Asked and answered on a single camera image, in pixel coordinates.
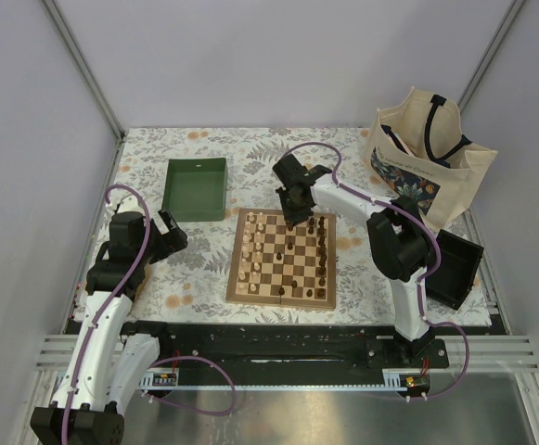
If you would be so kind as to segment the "green rectangular tray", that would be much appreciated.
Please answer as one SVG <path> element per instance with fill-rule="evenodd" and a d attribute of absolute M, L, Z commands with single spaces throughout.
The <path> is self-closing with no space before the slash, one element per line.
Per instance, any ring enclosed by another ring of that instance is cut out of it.
<path fill-rule="evenodd" d="M 180 223 L 222 221 L 226 188 L 226 158 L 170 159 L 161 210 Z"/>

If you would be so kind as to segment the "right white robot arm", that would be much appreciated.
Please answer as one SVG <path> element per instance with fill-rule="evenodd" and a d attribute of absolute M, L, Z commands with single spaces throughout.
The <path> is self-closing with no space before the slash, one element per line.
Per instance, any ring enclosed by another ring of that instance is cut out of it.
<path fill-rule="evenodd" d="M 320 207 L 366 229 L 372 261 L 391 284 L 395 358 L 407 367 L 418 365 L 434 339 L 424 281 L 440 265 L 441 252 L 415 203 L 407 197 L 377 197 L 337 180 L 325 166 L 302 166 L 292 154 L 279 160 L 273 172 L 281 183 L 276 192 L 289 226 L 309 222 Z"/>

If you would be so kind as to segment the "wooden chess board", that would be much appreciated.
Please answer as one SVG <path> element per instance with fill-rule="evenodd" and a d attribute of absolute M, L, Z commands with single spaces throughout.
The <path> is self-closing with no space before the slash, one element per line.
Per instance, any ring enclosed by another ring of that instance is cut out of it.
<path fill-rule="evenodd" d="M 249 212 L 255 216 L 248 221 Z M 316 213 L 308 222 L 287 224 L 280 210 L 239 211 L 226 300 L 332 311 L 336 308 L 336 216 Z M 250 283 L 257 293 L 250 293 Z M 283 286 L 286 294 L 278 295 Z M 306 291 L 313 290 L 311 298 Z"/>

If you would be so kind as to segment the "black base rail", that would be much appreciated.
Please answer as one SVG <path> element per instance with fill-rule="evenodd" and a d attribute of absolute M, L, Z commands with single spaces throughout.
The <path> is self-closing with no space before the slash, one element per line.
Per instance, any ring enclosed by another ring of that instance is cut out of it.
<path fill-rule="evenodd" d="M 151 333 L 162 357 L 198 355 L 222 367 L 238 386 L 368 386 L 384 371 L 446 370 L 442 339 L 418 355 L 391 328 L 283 324 L 169 324 L 126 322 L 121 334 Z"/>

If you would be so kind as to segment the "beige floral tote bag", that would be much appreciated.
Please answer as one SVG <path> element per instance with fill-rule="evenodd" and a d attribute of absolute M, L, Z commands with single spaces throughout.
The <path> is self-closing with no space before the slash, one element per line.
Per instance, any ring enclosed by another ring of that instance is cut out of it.
<path fill-rule="evenodd" d="M 400 105 L 377 111 L 359 155 L 439 230 L 469 208 L 497 152 L 463 134 L 456 102 L 412 88 Z"/>

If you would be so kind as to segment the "black rectangular tray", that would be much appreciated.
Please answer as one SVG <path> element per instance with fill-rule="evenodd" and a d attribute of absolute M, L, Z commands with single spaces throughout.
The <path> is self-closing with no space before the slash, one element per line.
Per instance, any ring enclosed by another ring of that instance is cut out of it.
<path fill-rule="evenodd" d="M 426 279 L 426 293 L 431 299 L 458 310 L 473 287 L 484 247 L 441 230 L 437 235 L 442 262 Z"/>

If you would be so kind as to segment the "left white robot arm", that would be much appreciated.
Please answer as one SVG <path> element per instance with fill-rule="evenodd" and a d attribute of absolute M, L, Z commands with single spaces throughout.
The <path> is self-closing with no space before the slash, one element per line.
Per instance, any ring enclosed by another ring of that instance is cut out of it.
<path fill-rule="evenodd" d="M 124 413 L 147 368 L 173 357 L 173 343 L 162 323 L 136 329 L 121 355 L 114 351 L 125 319 L 145 287 L 152 264 L 187 246 L 187 235 L 172 214 L 161 210 L 160 231 L 133 197 L 109 222 L 86 275 L 84 318 L 71 360 L 52 400 L 32 412 L 30 426 L 42 444 L 119 444 Z"/>

